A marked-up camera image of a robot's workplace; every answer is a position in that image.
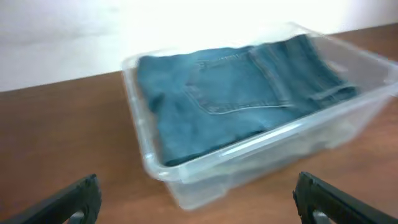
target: jeans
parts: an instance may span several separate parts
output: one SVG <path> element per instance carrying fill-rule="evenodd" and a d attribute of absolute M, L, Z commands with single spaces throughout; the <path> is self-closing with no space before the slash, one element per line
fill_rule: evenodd
<path fill-rule="evenodd" d="M 306 35 L 239 49 L 145 56 L 137 81 L 156 115 L 166 166 L 358 94 L 319 58 Z"/>

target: jeans back pocket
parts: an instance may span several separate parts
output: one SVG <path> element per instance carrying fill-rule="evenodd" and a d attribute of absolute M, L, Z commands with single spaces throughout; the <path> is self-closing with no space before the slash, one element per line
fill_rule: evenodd
<path fill-rule="evenodd" d="M 199 61 L 185 91 L 210 114 L 290 106 L 287 90 L 275 72 L 272 66 L 256 63 L 250 52 Z"/>

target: clear plastic container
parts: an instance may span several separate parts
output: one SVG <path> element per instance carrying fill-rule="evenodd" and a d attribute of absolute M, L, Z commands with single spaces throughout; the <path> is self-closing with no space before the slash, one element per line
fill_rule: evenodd
<path fill-rule="evenodd" d="M 135 82 L 134 68 L 143 55 L 186 54 L 201 49 L 241 47 L 285 40 L 307 34 L 323 60 L 339 76 L 356 84 L 356 98 L 319 111 L 272 131 L 258 134 L 178 166 L 163 166 L 158 159 L 159 140 L 155 118 L 147 109 Z M 124 82 L 136 127 L 143 164 L 150 176 L 165 182 L 185 210 L 201 207 L 273 170 L 314 152 L 333 149 L 353 139 L 398 92 L 398 64 L 358 49 L 333 37 L 297 24 L 265 27 L 246 36 L 213 34 L 195 45 L 136 55 L 123 62 Z"/>

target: brown wooden surface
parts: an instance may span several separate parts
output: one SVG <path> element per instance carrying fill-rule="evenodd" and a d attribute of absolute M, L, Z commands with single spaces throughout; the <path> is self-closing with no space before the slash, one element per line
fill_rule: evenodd
<path fill-rule="evenodd" d="M 398 25 L 338 36 L 398 60 Z M 292 191 L 302 170 L 398 217 L 397 133 L 394 100 L 353 142 L 184 212 L 142 168 L 120 73 L 4 92 L 0 220 L 96 173 L 103 191 L 97 223 L 300 223 Z"/>

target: plastic storage bin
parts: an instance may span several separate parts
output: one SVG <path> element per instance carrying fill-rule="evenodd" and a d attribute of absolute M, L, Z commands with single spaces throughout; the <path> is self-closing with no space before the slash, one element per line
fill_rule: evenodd
<path fill-rule="evenodd" d="M 349 101 L 303 117 L 272 131 L 221 148 L 179 166 L 158 160 L 155 118 L 146 108 L 135 82 L 134 67 L 142 55 L 174 55 L 217 47 L 240 47 L 285 40 L 308 34 L 321 57 L 341 77 L 355 83 L 361 94 Z M 177 203 L 186 210 L 198 208 L 264 174 L 323 149 L 333 149 L 358 135 L 398 92 L 398 66 L 346 42 L 325 37 L 296 24 L 265 27 L 253 38 L 233 35 L 203 40 L 195 45 L 150 52 L 123 62 L 124 82 L 146 171 L 165 182 Z"/>

